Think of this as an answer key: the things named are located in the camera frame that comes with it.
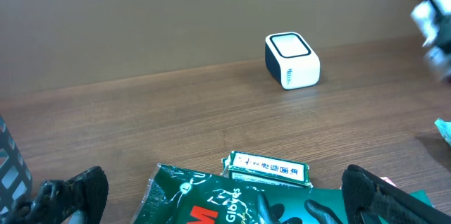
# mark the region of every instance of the wooden table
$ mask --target wooden table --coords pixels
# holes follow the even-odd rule
[[[434,125],[451,119],[451,88],[431,79],[420,43],[320,50],[320,83],[292,91],[244,61],[31,94],[0,112],[35,189],[106,171],[104,223],[130,221],[158,162],[217,174],[231,150],[307,162],[324,188],[356,163],[451,214],[451,148]]]

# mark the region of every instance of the white device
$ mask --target white device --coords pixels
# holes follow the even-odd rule
[[[319,80],[319,58],[296,32],[266,37],[266,67],[286,90],[315,85]]]

